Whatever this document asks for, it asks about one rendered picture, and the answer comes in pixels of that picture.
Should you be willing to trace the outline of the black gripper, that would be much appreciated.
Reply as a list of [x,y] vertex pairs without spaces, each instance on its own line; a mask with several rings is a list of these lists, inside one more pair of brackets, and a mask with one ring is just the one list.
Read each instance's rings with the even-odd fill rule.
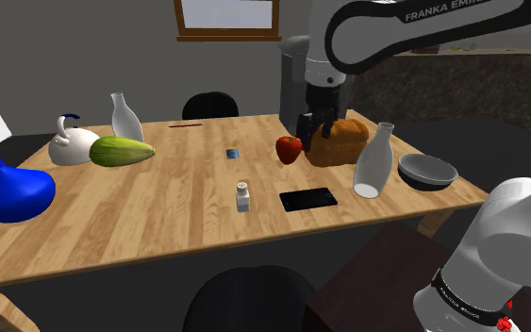
[[324,122],[322,137],[328,139],[333,123],[338,119],[340,105],[340,88],[318,87],[307,84],[306,103],[309,113],[300,114],[296,126],[296,137],[302,143],[305,152],[310,150],[311,138],[315,133],[315,121]]

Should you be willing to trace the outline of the brown bread loaf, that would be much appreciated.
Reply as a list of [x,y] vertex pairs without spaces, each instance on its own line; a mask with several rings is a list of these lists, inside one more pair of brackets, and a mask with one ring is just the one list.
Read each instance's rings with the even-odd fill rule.
[[357,119],[339,119],[333,123],[327,139],[322,136],[323,127],[319,126],[310,149],[305,151],[308,161],[317,167],[356,164],[369,139],[367,126]]

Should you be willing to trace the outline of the red apple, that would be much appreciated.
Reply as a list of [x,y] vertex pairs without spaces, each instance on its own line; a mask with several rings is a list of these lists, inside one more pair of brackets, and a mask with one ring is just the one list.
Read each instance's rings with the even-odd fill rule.
[[300,155],[303,144],[300,139],[293,136],[284,136],[275,143],[275,150],[279,160],[285,164],[292,164]]

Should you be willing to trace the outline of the clear glass bottle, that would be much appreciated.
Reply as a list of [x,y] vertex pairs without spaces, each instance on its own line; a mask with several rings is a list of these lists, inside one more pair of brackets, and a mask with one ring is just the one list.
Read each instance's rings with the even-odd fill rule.
[[374,199],[384,189],[393,164],[393,150],[390,144],[393,128],[393,124],[379,123],[373,139],[359,155],[353,183],[357,195]]
[[126,104],[124,95],[115,92],[111,95],[114,110],[112,112],[112,130],[116,137],[144,142],[141,123],[137,115]]

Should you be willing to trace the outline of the black phone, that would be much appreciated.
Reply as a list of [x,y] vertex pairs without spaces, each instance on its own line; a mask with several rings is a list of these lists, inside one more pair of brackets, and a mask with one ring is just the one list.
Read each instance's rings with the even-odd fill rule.
[[279,197],[287,212],[335,206],[338,203],[328,188],[282,192]]

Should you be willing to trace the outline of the small white pill bottle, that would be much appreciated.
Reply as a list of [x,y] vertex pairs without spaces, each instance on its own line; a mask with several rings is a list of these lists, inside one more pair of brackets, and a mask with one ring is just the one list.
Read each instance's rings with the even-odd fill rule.
[[246,212],[250,210],[250,194],[248,185],[245,182],[239,182],[236,187],[236,204],[238,212]]

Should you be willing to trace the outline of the black chair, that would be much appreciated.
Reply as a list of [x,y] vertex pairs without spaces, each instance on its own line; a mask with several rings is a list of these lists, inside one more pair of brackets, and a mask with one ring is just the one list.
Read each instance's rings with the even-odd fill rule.
[[306,278],[287,267],[230,269],[196,292],[182,332],[301,332],[315,294]]
[[198,93],[188,100],[182,110],[183,120],[238,116],[239,108],[235,99],[221,91]]

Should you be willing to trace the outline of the grey bowl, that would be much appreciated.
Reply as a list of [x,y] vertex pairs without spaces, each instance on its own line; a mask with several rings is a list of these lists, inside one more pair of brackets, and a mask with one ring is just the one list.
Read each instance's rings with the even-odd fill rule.
[[425,154],[404,154],[398,158],[398,175],[415,190],[440,191],[458,178],[458,171],[439,158]]

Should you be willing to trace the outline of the dark textured counter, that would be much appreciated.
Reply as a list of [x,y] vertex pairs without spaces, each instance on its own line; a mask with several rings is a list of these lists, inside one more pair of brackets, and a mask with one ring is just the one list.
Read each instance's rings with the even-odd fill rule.
[[531,131],[531,53],[391,57],[353,77],[348,107],[374,122],[494,119]]

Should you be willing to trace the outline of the wooden framed window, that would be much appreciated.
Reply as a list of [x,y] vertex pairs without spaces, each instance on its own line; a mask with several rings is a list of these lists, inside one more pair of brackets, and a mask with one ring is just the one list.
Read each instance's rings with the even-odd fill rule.
[[280,42],[280,0],[174,0],[179,42]]

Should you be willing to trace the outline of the wooden table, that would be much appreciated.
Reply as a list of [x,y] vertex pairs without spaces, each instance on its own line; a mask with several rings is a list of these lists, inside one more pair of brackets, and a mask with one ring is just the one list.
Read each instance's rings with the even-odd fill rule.
[[[194,123],[203,125],[169,127]],[[420,217],[420,232],[432,236],[454,211],[486,199],[465,179],[416,191],[398,174],[379,197],[361,198],[351,165],[281,163],[274,144],[286,130],[274,114],[146,123],[143,131],[157,151],[134,165],[57,166],[45,148],[25,161],[53,176],[57,194],[41,215],[0,224],[1,332],[40,332],[2,294],[6,285],[408,217]],[[240,156],[229,159],[233,148]],[[246,212],[237,211],[239,182],[248,185]],[[338,203],[287,212],[280,201],[282,192],[317,188]]]

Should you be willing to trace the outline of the green squash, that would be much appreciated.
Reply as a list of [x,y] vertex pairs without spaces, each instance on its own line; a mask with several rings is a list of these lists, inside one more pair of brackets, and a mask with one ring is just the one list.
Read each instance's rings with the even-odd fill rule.
[[91,161],[102,167],[121,167],[151,158],[156,148],[144,142],[123,137],[105,136],[90,148]]

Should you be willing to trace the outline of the blue vase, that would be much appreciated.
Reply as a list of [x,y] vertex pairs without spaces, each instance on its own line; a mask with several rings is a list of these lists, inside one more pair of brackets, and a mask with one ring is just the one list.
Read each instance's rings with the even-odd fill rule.
[[12,168],[0,159],[0,223],[19,223],[38,216],[55,195],[56,183],[49,173]]

